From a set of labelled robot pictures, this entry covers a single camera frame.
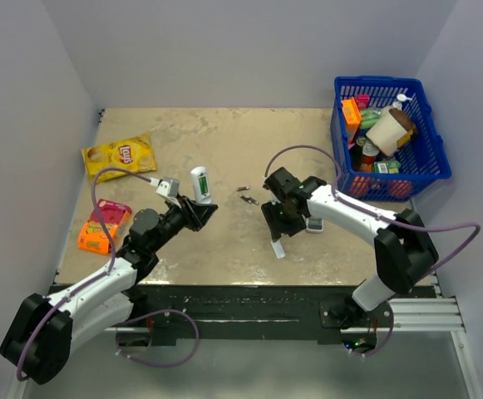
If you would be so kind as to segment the white battery cover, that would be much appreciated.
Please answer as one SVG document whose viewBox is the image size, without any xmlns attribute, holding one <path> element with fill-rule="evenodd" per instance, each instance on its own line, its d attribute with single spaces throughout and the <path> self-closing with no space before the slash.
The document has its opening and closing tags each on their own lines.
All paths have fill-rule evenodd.
<svg viewBox="0 0 483 399">
<path fill-rule="evenodd" d="M 283 249 L 283 245 L 280 243 L 279 240 L 272 241 L 271 242 L 271 246 L 273 248 L 273 251 L 275 253 L 275 256 L 278 259 L 283 259 L 285 257 L 285 252 L 284 252 L 284 249 Z"/>
</svg>

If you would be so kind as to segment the green battery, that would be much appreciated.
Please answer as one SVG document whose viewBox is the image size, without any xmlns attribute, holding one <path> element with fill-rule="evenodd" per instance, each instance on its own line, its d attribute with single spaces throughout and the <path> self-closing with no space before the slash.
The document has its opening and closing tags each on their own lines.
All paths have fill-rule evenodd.
<svg viewBox="0 0 483 399">
<path fill-rule="evenodd" d="M 203 196 L 206 196 L 209 194 L 208 180 L 205 175 L 202 175 L 199 177 L 199 186 L 200 186 L 200 193 Z"/>
</svg>

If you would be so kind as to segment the white remote control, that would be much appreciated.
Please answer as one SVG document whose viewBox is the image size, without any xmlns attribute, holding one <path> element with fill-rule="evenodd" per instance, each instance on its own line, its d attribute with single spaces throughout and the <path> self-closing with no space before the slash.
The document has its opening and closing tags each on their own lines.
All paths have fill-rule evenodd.
<svg viewBox="0 0 483 399">
<path fill-rule="evenodd" d="M 197 204 L 211 204 L 209 176 L 204 166 L 197 166 L 190 172 L 195 201 Z"/>
</svg>

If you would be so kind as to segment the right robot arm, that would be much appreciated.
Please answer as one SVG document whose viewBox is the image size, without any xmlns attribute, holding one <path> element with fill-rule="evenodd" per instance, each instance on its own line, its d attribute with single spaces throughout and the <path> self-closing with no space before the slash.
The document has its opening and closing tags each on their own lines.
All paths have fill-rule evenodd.
<svg viewBox="0 0 483 399">
<path fill-rule="evenodd" d="M 346 318 L 354 326 L 365 326 L 375 308 L 393 295 L 411 291 L 438 260 L 421 218 L 410 209 L 395 213 L 376 208 L 334 192 L 317 177 L 299 181 L 283 167 L 264 178 L 263 187 L 272 193 L 261 210 L 278 259 L 285 257 L 281 237 L 305 230 L 309 218 L 335 224 L 374 248 L 375 274 L 345 301 Z"/>
</svg>

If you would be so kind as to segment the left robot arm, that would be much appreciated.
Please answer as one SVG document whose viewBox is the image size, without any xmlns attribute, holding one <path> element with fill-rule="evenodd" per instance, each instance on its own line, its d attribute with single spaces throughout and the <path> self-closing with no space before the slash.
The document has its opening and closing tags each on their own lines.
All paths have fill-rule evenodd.
<svg viewBox="0 0 483 399">
<path fill-rule="evenodd" d="M 51 381 L 66 365 L 73 349 L 111 325 L 142 324 L 147 306 L 127 291 L 158 264 L 158 251 L 181 230 L 202 230 L 218 210 L 186 196 L 164 214 L 143 209 L 134 216 L 114 258 L 78 283 L 58 293 L 24 298 L 0 346 L 0 354 L 16 368 L 20 382 Z"/>
</svg>

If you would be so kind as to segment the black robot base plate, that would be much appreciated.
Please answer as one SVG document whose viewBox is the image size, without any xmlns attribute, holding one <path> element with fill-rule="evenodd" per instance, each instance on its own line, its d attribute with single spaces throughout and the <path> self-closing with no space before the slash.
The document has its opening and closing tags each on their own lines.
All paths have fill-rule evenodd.
<svg viewBox="0 0 483 399">
<path fill-rule="evenodd" d="M 154 346 L 179 340 L 294 340 L 370 351 L 392 310 L 352 307 L 348 286 L 141 285 L 124 292 L 132 325 Z"/>
</svg>

